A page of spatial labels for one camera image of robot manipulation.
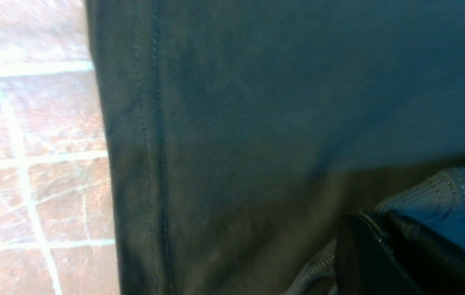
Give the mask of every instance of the fabric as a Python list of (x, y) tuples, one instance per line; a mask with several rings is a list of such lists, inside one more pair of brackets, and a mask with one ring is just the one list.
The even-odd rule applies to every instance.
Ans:
[(465, 2), (88, 0), (123, 294), (283, 293), (465, 165)]
[[(382, 216), (392, 211), (428, 226), (465, 250), (465, 167), (440, 171), (413, 188), (380, 202), (374, 210)], [(335, 277), (335, 245), (336, 240), (333, 240), (316, 254), (285, 295), (302, 295), (316, 280)]]

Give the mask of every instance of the tiled floor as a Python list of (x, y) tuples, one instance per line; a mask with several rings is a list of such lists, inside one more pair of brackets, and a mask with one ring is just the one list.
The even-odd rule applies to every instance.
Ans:
[(0, 294), (117, 294), (83, 0), (0, 0)]

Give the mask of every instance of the stitching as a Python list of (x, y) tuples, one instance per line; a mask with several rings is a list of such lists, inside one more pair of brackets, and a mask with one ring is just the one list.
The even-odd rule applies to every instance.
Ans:
[(462, 189), (462, 192), (463, 192), (462, 193), (462, 205), (463, 205), (463, 207), (465, 207), (465, 187), (464, 187), (464, 182), (463, 182), (462, 174), (460, 172), (458, 172), (458, 171), (457, 171), (457, 174), (459, 174), (457, 182), (459, 183), (460, 188)]
[(451, 204), (451, 205), (449, 206), (448, 211), (447, 211), (447, 212), (444, 214), (444, 216), (442, 217), (442, 220), (445, 220), (446, 218), (449, 217), (449, 215), (451, 215), (452, 211), (456, 209), (457, 203), (458, 203), (458, 200), (457, 200), (458, 197), (457, 197), (457, 192), (455, 191), (455, 188), (454, 188), (454, 186), (452, 185), (451, 180), (449, 179), (449, 176), (446, 175), (446, 174), (444, 174), (444, 173), (442, 173), (442, 174), (440, 174), (440, 175), (442, 175), (443, 179), (444, 179), (444, 180), (446, 181), (446, 183), (448, 184), (448, 187), (451, 189), (451, 195), (452, 195), (452, 197), (453, 197), (453, 204)]
[[(143, 100), (145, 99), (143, 95), (143, 87), (140, 82), (140, 77), (139, 77), (139, 25), (140, 25), (140, 15), (141, 15), (141, 5), (140, 5), (141, 0), (136, 0), (134, 4), (134, 28), (133, 28), (133, 33), (134, 33), (134, 79), (136, 83), (136, 89), (137, 89), (137, 97), (139, 99), (139, 110), (140, 110), (140, 116), (139, 119), (141, 120), (141, 129), (142, 129), (142, 136), (143, 136), (143, 147), (144, 147), (144, 152), (145, 152), (145, 164), (146, 164), (146, 173), (147, 173), (147, 198), (148, 198), (148, 232), (150, 234), (149, 241), (150, 241), (150, 256), (154, 259), (155, 254), (154, 254), (154, 247), (152, 243), (152, 201), (151, 201), (151, 196), (150, 196), (150, 167), (149, 167), (149, 162), (148, 162), (148, 149), (147, 149), (147, 133), (146, 133), (146, 125), (145, 125), (145, 119), (144, 119), (144, 102)], [(154, 262), (154, 285), (156, 289), (156, 294), (159, 294), (159, 289), (158, 289), (158, 267), (156, 265), (156, 262)]]
[(158, 76), (157, 49), (160, 39), (160, 0), (154, 2), (154, 25), (152, 39), (152, 80), (154, 83), (154, 99), (156, 101), (156, 127), (160, 136), (160, 173), (163, 191), (163, 240), (165, 242), (165, 259), (167, 263), (167, 275), (169, 277), (169, 293), (175, 293), (172, 279), (171, 256), (169, 254), (169, 223), (167, 221), (167, 178), (165, 176), (165, 150), (163, 140), (163, 116), (161, 110), (160, 79)]
[(435, 215), (438, 216), (440, 215), (440, 206), (442, 205), (442, 194), (440, 193), (440, 189), (438, 189), (438, 186), (433, 181), (433, 178), (428, 179), (428, 182), (432, 187), (435, 188), (435, 191), (437, 192), (438, 201), (437, 201), (437, 206), (435, 206)]

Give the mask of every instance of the pant leg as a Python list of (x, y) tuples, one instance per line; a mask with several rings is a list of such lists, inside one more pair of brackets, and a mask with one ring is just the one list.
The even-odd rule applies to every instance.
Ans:
[(124, 294), (278, 294), (465, 164), (465, 2), (89, 0)]

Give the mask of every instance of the gray knit fabric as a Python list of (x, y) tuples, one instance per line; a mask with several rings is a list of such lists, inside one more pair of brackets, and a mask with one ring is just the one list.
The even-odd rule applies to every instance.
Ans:
[[(384, 200), (375, 212), (395, 211), (421, 222), (465, 249), (465, 168), (444, 170), (418, 186)], [(302, 269), (285, 295), (300, 295), (319, 278), (334, 275), (336, 240)], [(334, 286), (330, 292), (337, 294)]]

